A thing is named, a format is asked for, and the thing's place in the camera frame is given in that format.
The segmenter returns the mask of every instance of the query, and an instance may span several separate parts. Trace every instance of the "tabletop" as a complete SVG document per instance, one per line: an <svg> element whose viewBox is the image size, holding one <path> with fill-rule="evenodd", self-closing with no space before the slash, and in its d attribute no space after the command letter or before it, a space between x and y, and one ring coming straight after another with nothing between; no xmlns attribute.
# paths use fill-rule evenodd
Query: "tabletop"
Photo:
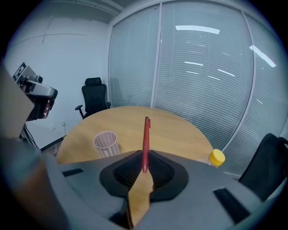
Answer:
<svg viewBox="0 0 288 230"><path fill-rule="evenodd" d="M95 113L77 124L61 143L57 162L75 163L102 158L93 140L103 131L116 133L120 153L141 150L146 116L151 119L151 150L193 160L206 158L213 150L198 128L175 114L157 108L123 106ZM129 191L128 199L134 226L150 207L149 194L152 187L151 174L141 172Z"/></svg>

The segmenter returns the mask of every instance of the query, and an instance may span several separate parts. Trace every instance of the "black office chair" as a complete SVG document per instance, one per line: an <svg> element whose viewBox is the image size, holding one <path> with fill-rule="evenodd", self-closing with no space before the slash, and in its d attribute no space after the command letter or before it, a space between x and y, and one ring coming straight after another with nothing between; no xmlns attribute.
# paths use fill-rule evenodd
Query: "black office chair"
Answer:
<svg viewBox="0 0 288 230"><path fill-rule="evenodd" d="M82 93L85 100L85 112L83 115L81 107L79 105L75 110L79 110L81 117L84 119L99 111L109 109L110 102L105 102L106 85L102 84L101 78L87 78L85 85L82 87Z"/></svg>
<svg viewBox="0 0 288 230"><path fill-rule="evenodd" d="M288 141L283 137L267 134L261 141L250 164L239 182L265 201L287 176Z"/></svg>

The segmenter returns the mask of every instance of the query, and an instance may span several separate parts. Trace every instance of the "bottle cap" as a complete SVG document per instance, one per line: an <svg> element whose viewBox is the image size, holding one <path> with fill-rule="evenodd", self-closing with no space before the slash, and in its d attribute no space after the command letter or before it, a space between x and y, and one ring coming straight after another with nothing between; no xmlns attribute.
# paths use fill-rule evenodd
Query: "bottle cap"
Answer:
<svg viewBox="0 0 288 230"><path fill-rule="evenodd" d="M225 161L225 155L219 149L214 149L209 154L209 160L213 165L220 166Z"/></svg>

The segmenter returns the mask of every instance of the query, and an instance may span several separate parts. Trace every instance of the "chair headrest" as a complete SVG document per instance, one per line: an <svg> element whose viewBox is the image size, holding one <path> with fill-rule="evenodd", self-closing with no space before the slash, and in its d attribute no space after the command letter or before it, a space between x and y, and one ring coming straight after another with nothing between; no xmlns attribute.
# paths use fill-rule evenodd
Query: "chair headrest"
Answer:
<svg viewBox="0 0 288 230"><path fill-rule="evenodd" d="M85 85L92 86L92 85L100 85L102 84L101 78L94 77L94 78L87 78L85 81Z"/></svg>

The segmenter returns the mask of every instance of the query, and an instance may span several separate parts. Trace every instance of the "bottle with yellow cap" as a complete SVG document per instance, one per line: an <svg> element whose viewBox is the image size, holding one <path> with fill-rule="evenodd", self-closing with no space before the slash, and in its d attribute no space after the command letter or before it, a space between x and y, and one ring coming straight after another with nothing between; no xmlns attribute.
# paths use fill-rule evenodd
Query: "bottle with yellow cap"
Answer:
<svg viewBox="0 0 288 230"><path fill-rule="evenodd" d="M217 168L224 163L225 155L219 149L214 149L206 159L200 159L199 161Z"/></svg>

